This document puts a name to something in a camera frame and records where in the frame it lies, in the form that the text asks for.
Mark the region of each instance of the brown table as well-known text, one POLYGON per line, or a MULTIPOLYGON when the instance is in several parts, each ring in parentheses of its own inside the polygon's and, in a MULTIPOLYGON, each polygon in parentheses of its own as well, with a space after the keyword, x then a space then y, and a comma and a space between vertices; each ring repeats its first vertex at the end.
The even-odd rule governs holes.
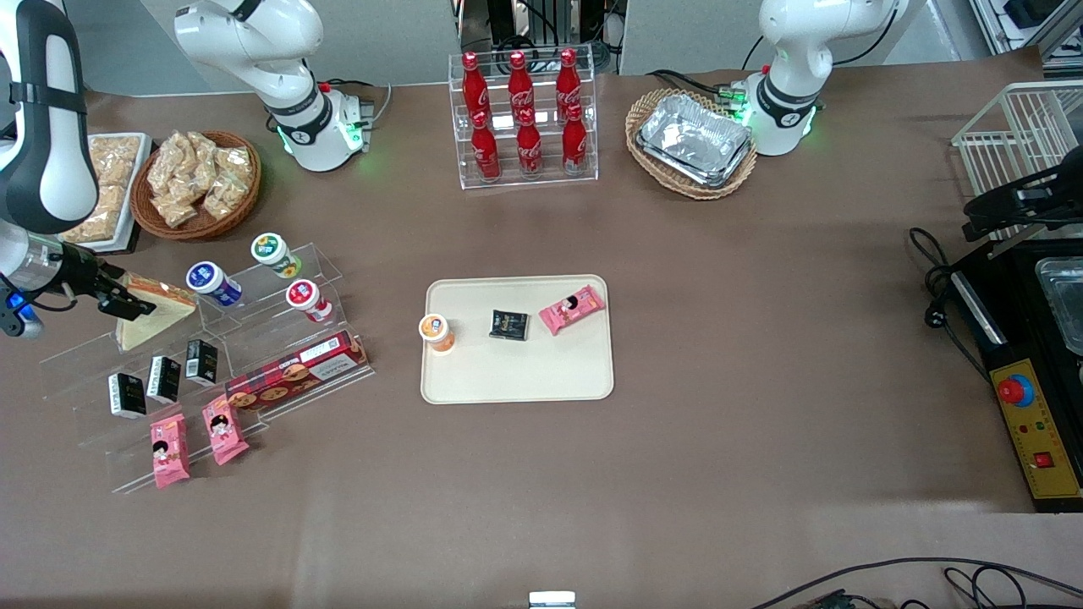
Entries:
MULTIPOLYGON (((345 275, 378 374, 212 478, 116 496, 74 446, 71 413, 40 401, 36 365, 112 322, 87 301, 49 315, 39 342, 3 341, 0 606, 500 608, 571 588, 588 609, 740 608, 902 555, 1078 584, 1083 516, 1030 514, 988 389, 922 324, 924 269, 904 247, 919 224, 965 250, 949 138, 1040 74, 1033 53, 839 69, 800 147, 706 204, 624 148, 650 78, 601 79, 597 183, 480 193, 459 190, 440 86, 396 90, 373 152, 327 174, 282 152, 252 95, 95 98, 93 131, 230 129, 266 167, 232 234, 144 236, 118 263, 180 281, 203 258, 247 265, 264 230, 314 241, 345 275), (421 400, 431 282, 559 273, 609 283, 609 399, 421 400)), ((934 567, 838 584, 949 596, 934 567)))

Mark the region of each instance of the control panel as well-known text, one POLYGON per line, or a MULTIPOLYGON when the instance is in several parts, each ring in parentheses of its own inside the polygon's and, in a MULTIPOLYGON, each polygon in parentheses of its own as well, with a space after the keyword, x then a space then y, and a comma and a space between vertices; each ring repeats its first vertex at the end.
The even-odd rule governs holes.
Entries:
POLYGON ((989 373, 1034 498, 1083 496, 1030 360, 989 373))

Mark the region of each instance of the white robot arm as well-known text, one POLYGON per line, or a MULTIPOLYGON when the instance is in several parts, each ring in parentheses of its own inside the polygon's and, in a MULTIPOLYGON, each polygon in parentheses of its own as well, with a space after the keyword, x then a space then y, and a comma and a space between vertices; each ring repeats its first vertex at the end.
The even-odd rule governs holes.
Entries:
POLYGON ((122 269, 53 236, 97 204, 79 46, 61 0, 0 0, 0 53, 17 103, 14 138, 0 140, 0 329, 32 337, 41 329, 34 306, 67 310, 79 295, 129 320, 154 311, 118 283, 122 269), (68 304, 38 303, 47 291, 68 304))
POLYGON ((177 11, 173 29, 190 57, 256 91, 301 167, 328 171, 364 148, 357 98, 321 90, 304 63, 324 37, 306 0, 201 0, 177 11))
POLYGON ((830 40, 863 36, 885 27, 909 0, 764 0, 759 27, 774 44, 768 73, 748 77, 748 127, 756 151, 777 156, 795 147, 812 118, 812 106, 833 57, 830 40))

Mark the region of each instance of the red button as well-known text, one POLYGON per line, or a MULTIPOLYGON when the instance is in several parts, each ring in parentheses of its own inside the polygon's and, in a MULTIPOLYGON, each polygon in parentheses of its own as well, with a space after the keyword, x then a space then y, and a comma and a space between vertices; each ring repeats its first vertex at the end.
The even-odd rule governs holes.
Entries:
POLYGON ((996 385, 996 393, 1009 404, 1018 404, 1027 397, 1022 384, 1014 378, 1005 378, 996 385))

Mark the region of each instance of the white tray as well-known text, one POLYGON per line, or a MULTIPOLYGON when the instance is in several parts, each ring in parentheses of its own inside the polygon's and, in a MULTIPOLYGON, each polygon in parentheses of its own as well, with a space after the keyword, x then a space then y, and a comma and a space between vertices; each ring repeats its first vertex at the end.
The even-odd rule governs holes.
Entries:
POLYGON ((82 247, 99 254, 110 251, 121 251, 128 247, 128 242, 132 237, 132 230, 135 228, 135 218, 131 210, 132 185, 135 183, 135 174, 151 156, 151 137, 146 133, 96 133, 88 137, 94 138, 139 138, 139 151, 135 152, 135 161, 132 164, 132 174, 128 177, 128 189, 125 191, 125 203, 120 207, 120 217, 117 220, 117 228, 113 231, 113 238, 106 241, 94 241, 80 243, 82 247))
POLYGON ((613 391, 609 290, 598 275, 441 280, 426 314, 440 313, 455 347, 421 354, 421 397, 430 404, 601 400, 613 391), (605 309, 552 336, 538 311, 591 285, 605 309), (526 340, 488 336, 493 310, 527 313, 526 340))

